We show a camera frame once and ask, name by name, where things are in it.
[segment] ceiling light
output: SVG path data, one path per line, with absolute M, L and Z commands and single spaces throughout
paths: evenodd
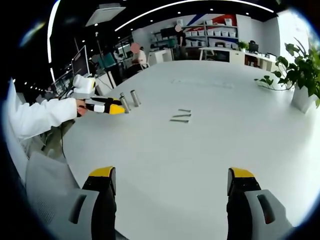
M 164 9 L 164 8 L 167 8 L 167 7 L 171 7 L 171 6 L 174 6 L 174 5 L 178 5 L 178 4 L 184 4 L 184 3 L 190 3 L 190 2 L 197 2 L 197 1 L 206 1 L 206 0 L 184 0 L 184 1 L 178 1 L 178 2 L 173 2 L 173 3 L 170 3 L 170 4 L 167 4 L 167 5 L 163 5 L 163 6 L 160 6 L 160 7 L 157 7 L 155 9 L 152 9 L 150 11 L 147 11 L 139 16 L 136 16 L 135 18 L 127 21 L 126 23 L 122 24 L 120 27 L 116 28 L 114 31 L 118 31 L 119 29 L 122 29 L 124 26 L 132 23 L 133 21 L 145 16 L 145 15 L 148 15 L 150 13 L 153 13 L 155 11 L 158 11 L 160 9 Z M 264 9 L 266 11 L 269 11 L 271 13 L 274 13 L 273 10 L 269 9 L 269 8 L 266 8 L 264 6 L 260 6 L 258 4 L 254 4 L 254 3 L 251 3 L 251 2 L 247 2 L 247 1 L 242 1 L 242 0 L 221 0 L 221 1 L 229 1 L 229 2 L 235 2 L 235 3 L 241 3 L 241 4 L 247 4 L 247 5 L 251 5 L 251 6 L 255 6 L 255 7 L 258 7 L 258 8 L 261 8 L 261 9 Z
M 52 28 L 54 26 L 54 20 L 55 16 L 58 10 L 60 0 L 56 1 L 55 4 L 52 7 L 51 13 L 50 13 L 50 18 L 49 18 L 49 23 L 48 23 L 48 31 L 47 31 L 47 37 L 46 37 L 46 47 L 47 47 L 47 52 L 48 52 L 48 62 L 51 63 L 51 45 L 50 45 L 50 37 L 52 34 Z

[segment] white wall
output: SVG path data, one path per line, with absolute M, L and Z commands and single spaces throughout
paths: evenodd
M 249 16 L 235 15 L 239 41 L 249 43 L 252 40 L 252 19 Z
M 280 56 L 280 31 L 278 18 L 272 18 L 263 23 L 263 50 Z
M 255 19 L 251 19 L 251 40 L 259 45 L 259 52 L 265 53 L 264 43 L 264 23 Z

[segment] white planter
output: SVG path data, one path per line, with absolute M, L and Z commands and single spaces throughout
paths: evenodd
M 311 104 L 315 104 L 317 96 L 308 96 L 308 88 L 303 86 L 301 89 L 296 85 L 294 88 L 294 94 L 291 101 L 291 105 L 299 109 L 304 114 L 308 111 Z

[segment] person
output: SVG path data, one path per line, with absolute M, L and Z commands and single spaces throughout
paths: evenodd
M 186 60 L 187 53 L 186 53 L 186 34 L 183 30 L 180 30 L 176 34 L 178 46 L 179 46 L 179 60 Z
M 118 49 L 115 49 L 115 50 L 114 50 L 113 55 L 114 55 L 115 60 L 116 60 L 118 63 L 123 60 L 122 57 L 119 57 L 119 50 L 118 50 Z
M 26 170 L 30 155 L 26 153 L 28 139 L 57 127 L 61 123 L 83 116 L 87 109 L 83 100 L 44 100 L 41 104 L 22 104 L 12 80 L 4 105 L 3 130 L 7 148 L 22 184 L 26 182 Z
M 132 66 L 126 70 L 127 78 L 131 78 L 142 69 L 147 68 L 147 56 L 143 47 L 140 47 L 138 53 L 135 53 L 132 58 Z

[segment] white sleeve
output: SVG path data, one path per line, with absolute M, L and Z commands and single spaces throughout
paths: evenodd
M 21 104 L 16 89 L 12 85 L 8 93 L 8 98 L 11 99 L 8 100 L 13 102 L 9 104 L 8 114 L 13 131 L 20 140 L 42 134 L 52 126 L 57 127 L 77 117 L 77 103 L 74 98 L 44 100 L 41 104 L 34 103 L 30 106 L 29 103 Z

